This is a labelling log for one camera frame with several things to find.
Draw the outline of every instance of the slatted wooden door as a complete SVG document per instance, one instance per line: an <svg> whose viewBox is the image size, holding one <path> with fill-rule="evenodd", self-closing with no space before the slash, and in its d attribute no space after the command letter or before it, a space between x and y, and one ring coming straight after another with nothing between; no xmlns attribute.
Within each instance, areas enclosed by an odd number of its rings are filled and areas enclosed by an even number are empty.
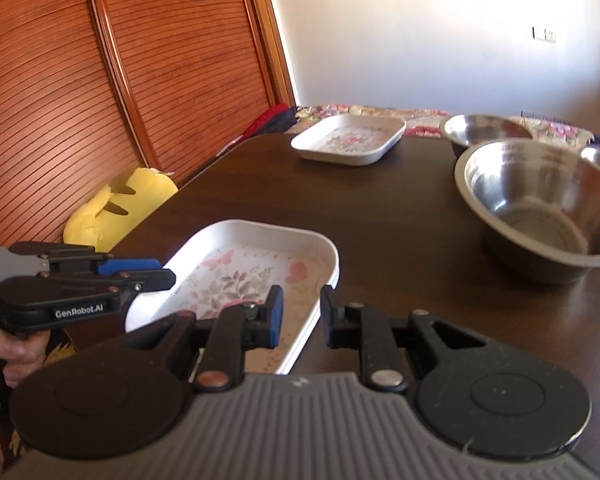
<svg viewBox="0 0 600 480"><path fill-rule="evenodd" d="M0 0L0 244L59 239L96 187L139 164L86 0Z"/></svg>
<svg viewBox="0 0 600 480"><path fill-rule="evenodd" d="M273 21L270 0L0 0L0 244L59 240L131 166L183 182L289 102Z"/></svg>
<svg viewBox="0 0 600 480"><path fill-rule="evenodd" d="M272 104L244 0L106 0L164 171L182 181Z"/></svg>

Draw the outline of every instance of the wooden door frame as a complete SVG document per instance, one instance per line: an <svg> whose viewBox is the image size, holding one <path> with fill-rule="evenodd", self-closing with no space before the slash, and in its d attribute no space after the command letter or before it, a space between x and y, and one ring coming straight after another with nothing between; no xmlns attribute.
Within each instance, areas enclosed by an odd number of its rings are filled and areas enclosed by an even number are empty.
<svg viewBox="0 0 600 480"><path fill-rule="evenodd" d="M125 121L126 129L136 145L136 149L144 165L148 168L162 170L158 155L155 153L154 145L144 125L140 108L129 84L124 64L122 63L120 50L118 49L116 37L113 34L111 26L107 0L87 0L87 3L91 13L93 29L98 40L98 46L100 47L100 53L102 54L102 60L107 69L111 88L116 96L118 108Z"/></svg>
<svg viewBox="0 0 600 480"><path fill-rule="evenodd" d="M262 79L271 106L296 104L291 77L271 0L244 0Z"/></svg>

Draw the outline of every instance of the yellow pillow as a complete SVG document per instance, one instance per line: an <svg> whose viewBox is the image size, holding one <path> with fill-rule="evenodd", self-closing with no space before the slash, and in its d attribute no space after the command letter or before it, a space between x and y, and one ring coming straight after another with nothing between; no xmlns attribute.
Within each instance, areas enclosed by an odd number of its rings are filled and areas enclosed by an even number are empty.
<svg viewBox="0 0 600 480"><path fill-rule="evenodd" d="M177 190L164 173L137 168L126 183L103 187L72 214L62 239L66 244L94 246L106 253Z"/></svg>

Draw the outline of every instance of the floral tray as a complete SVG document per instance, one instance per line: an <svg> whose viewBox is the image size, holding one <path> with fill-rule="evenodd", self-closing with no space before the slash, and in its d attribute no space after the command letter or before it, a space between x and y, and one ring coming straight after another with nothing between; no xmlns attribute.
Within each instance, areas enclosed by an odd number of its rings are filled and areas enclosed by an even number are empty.
<svg viewBox="0 0 600 480"><path fill-rule="evenodd" d="M320 288L335 286L338 251L321 234L245 220L225 220L193 235L168 261L171 290L140 294L129 307L127 332L178 310L215 317L244 301L263 303L271 285L284 293L280 344L247 352L250 372L288 373L320 317Z"/></svg>
<svg viewBox="0 0 600 480"><path fill-rule="evenodd" d="M342 114L314 124L293 138L291 147L311 160L366 166L389 151L405 127L400 119Z"/></svg>

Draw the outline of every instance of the dark wooden table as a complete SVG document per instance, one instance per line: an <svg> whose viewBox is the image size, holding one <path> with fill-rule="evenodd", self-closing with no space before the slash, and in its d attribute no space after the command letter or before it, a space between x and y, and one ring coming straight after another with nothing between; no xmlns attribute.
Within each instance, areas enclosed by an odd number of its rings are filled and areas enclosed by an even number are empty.
<svg viewBox="0 0 600 480"><path fill-rule="evenodd" d="M340 251L337 292L394 317L426 308L560 365L578 376L593 412L576 453L600 472L600 270L567 286L518 278L484 248L482 225L456 191L454 156L438 139L403 139L380 162L346 168L310 162L289 136L262 136L215 163L115 249L166 261L191 235L228 218L318 231ZM75 326L88 346L120 320ZM318 327L294 373L355 370Z"/></svg>

